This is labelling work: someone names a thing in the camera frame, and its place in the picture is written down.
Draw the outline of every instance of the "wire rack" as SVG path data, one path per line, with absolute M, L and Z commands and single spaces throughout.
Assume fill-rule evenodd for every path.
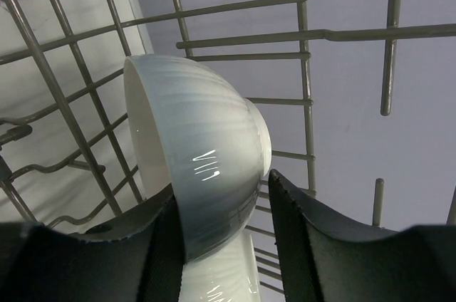
M 106 0 L 108 2 L 110 14 L 112 16 L 113 23 L 108 26 L 95 28 L 82 33 L 74 33 L 68 22 L 65 11 L 60 0 L 49 0 L 52 8 L 57 16 L 60 27 L 62 28 L 65 37 L 50 41 L 47 43 L 40 44 L 34 32 L 28 22 L 20 3 L 18 0 L 2 0 L 8 7 L 10 14 L 12 15 L 18 30 L 20 31 L 27 49 L 21 51 L 15 51 L 6 55 L 0 56 L 0 65 L 19 61 L 24 58 L 32 57 L 38 66 L 41 75 L 43 76 L 48 89 L 50 90 L 55 103 L 47 106 L 31 115 L 22 117 L 4 117 L 0 116 L 0 124 L 12 125 L 11 129 L 4 135 L 0 135 L 0 147 L 12 140 L 19 140 L 22 137 L 26 137 L 30 132 L 31 128 L 29 125 L 41 118 L 46 117 L 51 113 L 60 111 L 62 114 L 71 134 L 73 135 L 78 149 L 72 152 L 69 156 L 62 159 L 60 162 L 51 166 L 42 166 L 37 164 L 31 164 L 24 166 L 14 172 L 8 167 L 8 164 L 0 157 L 0 185 L 5 191 L 8 198 L 17 208 L 21 216 L 27 221 L 36 222 L 36 218 L 32 211 L 27 207 L 21 195 L 17 192 L 14 186 L 14 180 L 18 179 L 22 175 L 36 170 L 41 173 L 51 173 L 61 170 L 66 166 L 75 167 L 81 170 L 90 170 L 98 183 L 98 186 L 103 193 L 105 199 L 87 216 L 82 219 L 75 219 L 70 216 L 62 216 L 47 226 L 52 228 L 61 222 L 69 222 L 72 224 L 85 224 L 92 220 L 106 205 L 108 205 L 114 215 L 122 213 L 118 201 L 116 200 L 116 194 L 128 183 L 131 191 L 135 197 L 137 203 L 143 201 L 138 185 L 135 181 L 134 175 L 138 171 L 138 166 L 130 168 L 125 159 L 123 151 L 119 146 L 118 139 L 115 136 L 114 130 L 125 120 L 127 115 L 124 114 L 114 122 L 109 121 L 108 115 L 105 111 L 100 96 L 97 93 L 97 89 L 101 86 L 109 83 L 113 79 L 121 76 L 123 71 L 120 69 L 114 73 L 101 78 L 100 80 L 93 81 L 83 54 L 78 46 L 78 42 L 87 38 L 92 38 L 104 33 L 116 31 L 120 43 L 123 47 L 123 52 L 126 56 L 131 55 L 130 45 L 127 38 L 125 37 L 124 28 L 131 26 L 140 26 L 143 24 L 150 24 L 158 21 L 177 20 L 182 36 L 182 42 L 177 43 L 178 49 L 184 49 L 185 54 L 188 58 L 196 61 L 247 61 L 247 60 L 274 60 L 274 59 L 299 59 L 301 62 L 301 77 L 302 77 L 302 99 L 277 99 L 277 98 L 250 98 L 254 103 L 259 104 L 275 104 L 275 105 L 299 105 L 302 106 L 304 112 L 305 122 L 305 141 L 306 141 L 306 154 L 298 154 L 292 152 L 282 152 L 273 150 L 274 156 L 288 157 L 296 160 L 303 160 L 306 162 L 307 173 L 308 173 L 308 189 L 305 191 L 311 196 L 316 195 L 316 177 L 315 177 L 315 154 L 314 154 L 314 135 L 312 125 L 312 97 L 311 97 L 311 80 L 310 80 L 310 68 L 309 68 L 309 40 L 325 39 L 327 41 L 335 42 L 347 42 L 347 41 L 373 41 L 373 40 L 385 40 L 385 55 L 383 64 L 383 87 L 382 97 L 380 103 L 380 113 L 384 116 L 388 116 L 391 111 L 391 98 L 393 94 L 393 74 L 395 64 L 395 51 L 396 51 L 396 40 L 406 38 L 436 38 L 436 37 L 447 37 L 456 36 L 456 24 L 441 24 L 441 25 L 427 25 L 427 26 L 409 26 L 399 27 L 398 18 L 400 10 L 400 0 L 388 0 L 388 14 L 386 21 L 386 28 L 382 29 L 368 29 L 368 30 L 350 30 L 350 31 L 331 31 L 326 29 L 319 30 L 308 30 L 307 28 L 307 13 L 306 13 L 306 1 L 307 0 L 253 0 L 253 1 L 240 1 L 233 4 L 224 4 L 219 6 L 208 6 L 202 9 L 193 10 L 182 10 L 180 0 L 172 0 L 175 8 L 175 12 L 171 14 L 163 14 L 160 16 L 147 16 L 140 19 L 132 19 L 130 21 L 122 22 L 119 17 L 118 10 L 114 0 Z M 251 9 L 256 7 L 264 6 L 275 6 L 279 4 L 296 4 L 296 17 L 298 22 L 298 31 L 286 32 L 286 33 L 273 33 L 273 34 L 262 34 L 262 35 L 248 35 L 248 36 L 237 36 L 229 38 L 215 38 L 205 40 L 190 40 L 187 26 L 185 23 L 186 17 L 201 16 L 205 14 L 215 14 L 224 11 L 236 11 L 242 9 Z M 194 48 L 206 48 L 206 47 L 218 47 L 218 46 L 233 46 L 233 45 L 245 45 L 254 43 L 276 43 L 285 41 L 299 41 L 299 52 L 295 53 L 240 53 L 230 55 L 214 55 L 214 56 L 194 56 L 192 49 Z M 75 93 L 65 96 L 61 86 L 58 84 L 56 77 L 49 66 L 48 60 L 46 59 L 45 52 L 56 49 L 63 46 L 69 46 L 71 53 L 78 64 L 78 68 L 83 77 L 85 87 L 76 91 Z M 92 139 L 87 140 L 81 131 L 81 127 L 78 124 L 75 115 L 69 107 L 69 104 L 74 100 L 77 100 L 85 95 L 89 95 L 92 100 L 98 116 L 103 124 L 104 130 Z M 105 167 L 100 165 L 92 151 L 92 146 L 99 142 L 104 137 L 107 137 L 113 146 L 115 154 L 118 158 L 120 166 L 122 168 L 124 178 L 115 186 L 110 187 L 105 177 L 103 176 Z M 84 161 L 76 160 L 79 156 L 83 156 Z M 382 179 L 377 179 L 375 182 L 375 198 L 373 207 L 373 225 L 380 225 L 380 216 L 382 209 L 383 199 L 383 185 Z M 260 197 L 268 199 L 267 193 L 262 192 Z M 257 209 L 263 212 L 270 212 L 270 209 L 266 207 L 257 206 Z M 456 223 L 456 191 L 452 199 L 452 204 L 447 218 L 448 224 Z M 274 237 L 274 233 L 265 229 L 248 226 L 248 229 L 260 234 Z M 277 260 L 277 256 L 273 253 L 262 249 L 255 249 L 258 254 L 269 257 L 265 259 L 263 257 L 257 257 L 257 261 L 260 264 L 264 264 L 268 267 L 279 269 L 279 265 L 274 261 Z M 261 274 L 267 275 L 271 278 L 280 280 L 280 274 L 268 270 L 264 267 L 259 268 Z M 266 282 L 261 283 L 263 286 L 270 288 L 276 292 L 283 293 L 280 288 L 272 286 Z

